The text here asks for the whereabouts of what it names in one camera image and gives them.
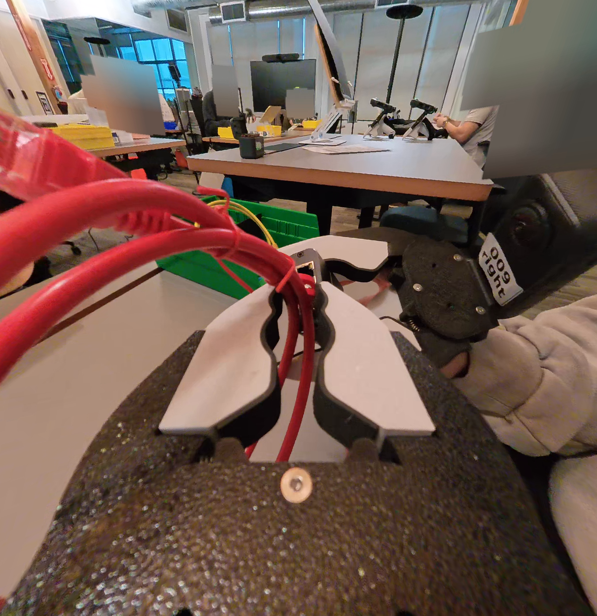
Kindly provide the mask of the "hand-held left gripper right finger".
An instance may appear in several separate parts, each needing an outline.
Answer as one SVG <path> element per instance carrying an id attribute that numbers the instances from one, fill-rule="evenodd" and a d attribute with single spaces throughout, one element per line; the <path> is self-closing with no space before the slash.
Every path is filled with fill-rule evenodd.
<path id="1" fill-rule="evenodd" d="M 318 368 L 313 414 L 344 447 L 435 431 L 392 332 L 366 307 L 324 281 L 318 291 Z"/>

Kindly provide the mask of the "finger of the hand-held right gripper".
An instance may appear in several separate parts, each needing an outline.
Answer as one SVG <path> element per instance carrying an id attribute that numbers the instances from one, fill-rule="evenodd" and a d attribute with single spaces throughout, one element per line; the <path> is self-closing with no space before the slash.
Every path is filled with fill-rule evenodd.
<path id="1" fill-rule="evenodd" d="M 310 241 L 306 248 L 318 251 L 331 279 L 335 275 L 361 283 L 373 281 L 389 257 L 386 242 L 348 236 L 320 236 Z"/>
<path id="2" fill-rule="evenodd" d="M 370 301 L 366 307 L 378 318 L 381 324 L 390 331 L 401 332 L 401 325 L 397 323 L 401 314 L 401 304 L 394 290 L 384 290 Z"/>

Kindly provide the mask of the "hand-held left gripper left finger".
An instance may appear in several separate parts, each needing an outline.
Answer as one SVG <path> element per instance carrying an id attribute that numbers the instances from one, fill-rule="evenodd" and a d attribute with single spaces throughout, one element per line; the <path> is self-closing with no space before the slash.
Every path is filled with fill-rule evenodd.
<path id="1" fill-rule="evenodd" d="M 162 434 L 253 445 L 274 427 L 281 303 L 273 287 L 260 287 L 208 325 L 159 423 Z"/>

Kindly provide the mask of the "black ethernet splitter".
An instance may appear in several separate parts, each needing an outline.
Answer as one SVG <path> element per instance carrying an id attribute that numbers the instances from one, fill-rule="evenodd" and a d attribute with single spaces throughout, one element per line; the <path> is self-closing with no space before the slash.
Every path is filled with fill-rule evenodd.
<path id="1" fill-rule="evenodd" d="M 321 283 L 330 281 L 327 265 L 317 250 L 303 248 L 289 256 L 309 295 L 315 296 Z"/>

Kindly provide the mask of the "wooden board on white arm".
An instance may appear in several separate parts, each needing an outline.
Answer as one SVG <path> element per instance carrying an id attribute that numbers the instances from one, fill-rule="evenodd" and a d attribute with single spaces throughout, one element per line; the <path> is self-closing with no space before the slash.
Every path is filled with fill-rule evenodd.
<path id="1" fill-rule="evenodd" d="M 353 110 L 356 101 L 354 89 L 345 71 L 342 53 L 329 20 L 318 1 L 309 1 L 309 5 L 316 20 L 316 38 L 332 93 L 333 105 L 327 116 L 320 120 L 310 137 L 302 143 L 307 146 L 325 146 L 331 145 L 336 140 L 336 137 L 329 133 L 329 130 L 334 127 L 345 112 Z"/>

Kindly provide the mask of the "person's right hand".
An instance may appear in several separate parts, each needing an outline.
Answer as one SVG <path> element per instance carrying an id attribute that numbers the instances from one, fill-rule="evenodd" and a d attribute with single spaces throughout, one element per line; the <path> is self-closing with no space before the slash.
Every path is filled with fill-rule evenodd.
<path id="1" fill-rule="evenodd" d="M 442 366 L 440 371 L 443 376 L 450 380 L 464 378 L 469 371 L 470 362 L 470 352 L 464 351 L 452 358 L 446 365 Z"/>

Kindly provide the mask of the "teal chair seat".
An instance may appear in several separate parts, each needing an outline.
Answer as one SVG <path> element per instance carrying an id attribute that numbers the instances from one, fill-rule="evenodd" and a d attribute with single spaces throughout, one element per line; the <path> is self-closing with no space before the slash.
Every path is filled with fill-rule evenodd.
<path id="1" fill-rule="evenodd" d="M 420 205 L 389 208 L 380 218 L 380 227 L 396 228 L 454 244 L 465 244 L 469 237 L 464 219 Z"/>

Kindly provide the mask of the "grey wood-edged table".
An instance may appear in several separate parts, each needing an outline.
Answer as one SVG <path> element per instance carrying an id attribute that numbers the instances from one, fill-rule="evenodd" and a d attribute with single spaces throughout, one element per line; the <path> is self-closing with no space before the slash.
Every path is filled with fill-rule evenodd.
<path id="1" fill-rule="evenodd" d="M 359 227 L 371 223 L 374 208 L 397 203 L 402 195 L 452 198 L 483 203 L 492 181 L 463 148 L 451 139 L 384 141 L 343 135 L 345 145 L 375 151 L 320 153 L 300 145 L 295 149 L 244 159 L 239 149 L 210 150 L 187 157 L 191 171 L 230 177 L 235 196 L 256 192 L 265 200 L 277 198 L 306 203 L 319 231 L 331 229 L 334 206 L 366 210 Z"/>

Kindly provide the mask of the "white papers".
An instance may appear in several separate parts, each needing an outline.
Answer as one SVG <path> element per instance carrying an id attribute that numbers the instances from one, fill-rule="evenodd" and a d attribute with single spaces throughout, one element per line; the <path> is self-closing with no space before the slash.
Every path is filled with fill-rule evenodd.
<path id="1" fill-rule="evenodd" d="M 345 141 L 326 143 L 301 141 L 299 145 L 303 146 L 307 151 L 322 155 L 350 155 L 392 151 L 392 148 L 382 145 L 381 143 L 369 141 L 361 143 L 348 143 Z"/>

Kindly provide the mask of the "green plastic bin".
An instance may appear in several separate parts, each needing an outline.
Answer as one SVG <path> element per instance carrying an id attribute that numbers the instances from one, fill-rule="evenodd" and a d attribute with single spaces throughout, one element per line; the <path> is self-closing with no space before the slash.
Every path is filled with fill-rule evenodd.
<path id="1" fill-rule="evenodd" d="M 228 214 L 245 233 L 277 248 L 319 236 L 317 217 L 307 212 L 231 198 Z M 202 251 L 163 258 L 157 261 L 157 265 L 169 273 L 235 299 L 247 295 L 244 285 L 256 289 L 264 283 L 256 273 L 225 261 L 224 265 L 243 282 L 239 284 L 210 254 Z"/>

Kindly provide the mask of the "spare gripper on white stand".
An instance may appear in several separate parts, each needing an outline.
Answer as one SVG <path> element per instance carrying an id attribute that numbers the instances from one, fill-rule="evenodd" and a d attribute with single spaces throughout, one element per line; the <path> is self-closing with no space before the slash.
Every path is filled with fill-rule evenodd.
<path id="1" fill-rule="evenodd" d="M 444 129 L 437 129 L 433 126 L 431 120 L 428 116 L 434 115 L 438 108 L 423 103 L 417 99 L 412 99 L 410 101 L 410 114 L 413 110 L 419 110 L 420 115 L 411 119 L 408 118 L 408 125 L 402 134 L 402 138 L 406 140 L 418 140 L 420 137 L 425 137 L 428 141 L 433 141 L 433 139 L 441 139 L 446 138 L 447 133 Z"/>
<path id="2" fill-rule="evenodd" d="M 387 121 L 399 119 L 397 109 L 386 102 L 382 102 L 377 98 L 372 98 L 370 104 L 374 108 L 380 110 L 376 119 L 374 119 L 368 126 L 367 131 L 364 133 L 363 138 L 368 139 L 393 139 L 396 136 L 395 127 L 390 126 Z"/>

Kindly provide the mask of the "black computer monitor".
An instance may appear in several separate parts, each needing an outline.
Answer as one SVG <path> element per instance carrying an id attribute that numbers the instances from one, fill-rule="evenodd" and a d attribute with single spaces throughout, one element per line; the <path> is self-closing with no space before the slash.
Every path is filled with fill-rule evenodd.
<path id="1" fill-rule="evenodd" d="M 254 112 L 265 112 L 269 106 L 284 108 L 288 90 L 315 90 L 316 60 L 290 62 L 252 60 L 250 78 Z"/>

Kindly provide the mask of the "black floor lamp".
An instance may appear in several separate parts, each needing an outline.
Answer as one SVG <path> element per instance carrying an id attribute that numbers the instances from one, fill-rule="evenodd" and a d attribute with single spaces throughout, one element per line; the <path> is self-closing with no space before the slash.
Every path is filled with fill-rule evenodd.
<path id="1" fill-rule="evenodd" d="M 396 69 L 397 69 L 398 60 L 400 56 L 402 35 L 404 33 L 405 24 L 409 19 L 415 19 L 418 16 L 420 16 L 422 12 L 423 12 L 423 8 L 421 6 L 412 4 L 409 2 L 391 5 L 386 11 L 386 16 L 389 19 L 393 19 L 399 22 L 396 42 L 395 42 L 395 49 L 394 49 L 394 54 L 393 54 L 393 59 L 392 59 L 392 66 L 390 69 L 390 75 L 388 79 L 387 95 L 385 99 L 387 104 L 390 103 L 390 100 L 392 97 L 392 91 L 393 91 L 393 86 L 394 86 L 394 81 L 395 81 L 395 74 L 396 74 Z"/>

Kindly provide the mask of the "wood-edged table with black legs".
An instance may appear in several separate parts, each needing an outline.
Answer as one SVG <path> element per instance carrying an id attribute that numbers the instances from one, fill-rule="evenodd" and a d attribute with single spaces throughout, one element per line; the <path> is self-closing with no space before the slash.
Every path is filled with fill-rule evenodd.
<path id="1" fill-rule="evenodd" d="M 112 156 L 131 155 L 133 153 L 156 151 L 156 150 L 177 150 L 186 146 L 184 139 L 168 139 L 160 137 L 149 137 L 147 139 L 137 139 L 132 143 L 120 143 L 108 148 L 88 150 L 89 153 L 98 157 L 106 158 Z"/>

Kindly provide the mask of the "person's pale sweatshirt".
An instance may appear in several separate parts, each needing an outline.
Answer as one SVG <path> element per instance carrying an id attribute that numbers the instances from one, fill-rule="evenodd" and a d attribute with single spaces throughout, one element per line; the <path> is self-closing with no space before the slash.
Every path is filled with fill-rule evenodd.
<path id="1" fill-rule="evenodd" d="M 549 498 L 557 532 L 597 614 L 597 454 L 560 460 Z"/>

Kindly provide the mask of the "stack of yellow bins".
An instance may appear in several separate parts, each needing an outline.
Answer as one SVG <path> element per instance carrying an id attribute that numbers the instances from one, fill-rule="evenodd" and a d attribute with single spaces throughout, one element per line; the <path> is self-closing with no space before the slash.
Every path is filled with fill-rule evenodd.
<path id="1" fill-rule="evenodd" d="M 83 150 L 91 151 L 115 147 L 112 131 L 106 126 L 69 123 L 49 127 L 48 130 Z"/>

